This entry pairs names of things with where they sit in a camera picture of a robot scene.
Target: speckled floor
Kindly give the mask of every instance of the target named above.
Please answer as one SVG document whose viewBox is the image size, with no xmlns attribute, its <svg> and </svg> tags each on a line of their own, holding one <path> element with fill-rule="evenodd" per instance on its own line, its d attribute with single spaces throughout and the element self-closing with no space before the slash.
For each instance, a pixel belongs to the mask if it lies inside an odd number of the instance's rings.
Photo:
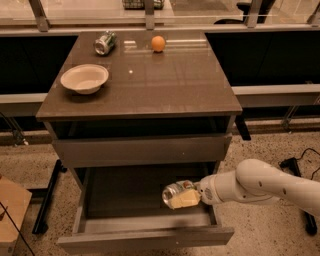
<svg viewBox="0 0 320 256">
<path fill-rule="evenodd" d="M 318 121 L 304 124 L 304 129 L 301 127 L 293 125 L 293 132 L 289 134 L 284 132 L 280 125 L 249 125 L 249 129 L 255 133 L 252 134 L 252 140 L 243 141 L 240 136 L 234 135 L 219 172 L 233 170 L 246 158 L 258 158 L 278 166 L 278 162 L 284 159 L 299 158 L 307 148 L 311 147 L 320 152 Z M 311 127 L 312 131 L 307 131 L 306 127 Z M 0 173 L 26 188 L 45 187 L 57 160 L 46 134 L 32 133 L 27 136 L 30 145 L 18 147 L 11 145 L 10 134 L 0 135 Z M 302 175 L 310 178 L 311 173 L 320 166 L 320 157 L 307 151 L 299 161 L 299 166 Z M 320 173 L 315 175 L 314 179 L 320 181 Z M 67 255 L 56 242 L 61 236 L 71 235 L 79 196 L 80 189 L 70 171 L 60 173 L 47 216 L 49 229 L 43 235 L 31 234 L 40 204 L 29 206 L 22 233 L 35 255 Z M 306 233 L 302 212 L 287 201 L 280 200 L 269 206 L 230 202 L 216 208 L 222 225 L 235 229 L 235 234 L 226 246 L 95 255 L 320 255 L 320 235 L 310 236 Z M 320 218 L 316 218 L 316 221 L 320 225 Z M 13 255 L 31 255 L 20 238 Z"/>
</svg>

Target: silver can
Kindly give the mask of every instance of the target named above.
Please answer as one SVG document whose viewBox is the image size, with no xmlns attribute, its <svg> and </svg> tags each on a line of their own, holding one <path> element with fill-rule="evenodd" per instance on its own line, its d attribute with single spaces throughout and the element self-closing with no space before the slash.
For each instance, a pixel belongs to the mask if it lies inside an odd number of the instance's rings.
<svg viewBox="0 0 320 256">
<path fill-rule="evenodd" d="M 170 199 L 176 195 L 181 193 L 182 191 L 186 190 L 186 189 L 196 189 L 196 185 L 190 181 L 190 180 L 182 180 L 182 181 L 178 181 L 176 183 L 170 184 L 168 186 L 166 186 L 164 188 L 164 190 L 162 191 L 162 200 L 163 202 L 171 207 L 170 204 Z"/>
<path fill-rule="evenodd" d="M 106 31 L 94 42 L 94 49 L 99 55 L 107 55 L 115 46 L 116 41 L 116 33 Z"/>
</svg>

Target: open drawer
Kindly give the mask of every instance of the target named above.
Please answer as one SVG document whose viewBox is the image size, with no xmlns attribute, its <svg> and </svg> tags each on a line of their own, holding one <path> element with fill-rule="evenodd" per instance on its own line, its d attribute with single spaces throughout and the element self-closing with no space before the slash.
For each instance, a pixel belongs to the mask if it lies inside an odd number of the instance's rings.
<svg viewBox="0 0 320 256">
<path fill-rule="evenodd" d="M 58 244 L 69 254 L 224 245 L 234 231 L 219 225 L 212 206 L 162 202 L 166 185 L 205 175 L 202 163 L 89 168 L 73 235 Z"/>
</svg>

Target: white bowl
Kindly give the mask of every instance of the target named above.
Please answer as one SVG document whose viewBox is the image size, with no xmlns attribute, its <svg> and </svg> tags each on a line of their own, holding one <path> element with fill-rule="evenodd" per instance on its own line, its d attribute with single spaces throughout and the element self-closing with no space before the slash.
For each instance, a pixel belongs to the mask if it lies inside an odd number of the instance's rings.
<svg viewBox="0 0 320 256">
<path fill-rule="evenodd" d="M 98 91 L 109 77 L 106 68 L 100 65 L 85 64 L 69 69 L 61 76 L 61 84 L 79 94 L 92 94 Z"/>
</svg>

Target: cabinet top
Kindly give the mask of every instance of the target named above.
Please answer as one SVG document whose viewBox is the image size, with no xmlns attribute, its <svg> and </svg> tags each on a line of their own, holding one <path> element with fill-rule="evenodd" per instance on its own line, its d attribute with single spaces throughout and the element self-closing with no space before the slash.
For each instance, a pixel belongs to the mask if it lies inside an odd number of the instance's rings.
<svg viewBox="0 0 320 256">
<path fill-rule="evenodd" d="M 81 33 L 37 113 L 39 121 L 131 119 L 233 115 L 241 106 L 202 31 L 115 31 L 117 43 L 107 56 L 94 41 L 102 32 Z M 151 49 L 161 35 L 166 47 Z M 64 72 L 98 64 L 109 79 L 92 95 L 64 88 Z"/>
</svg>

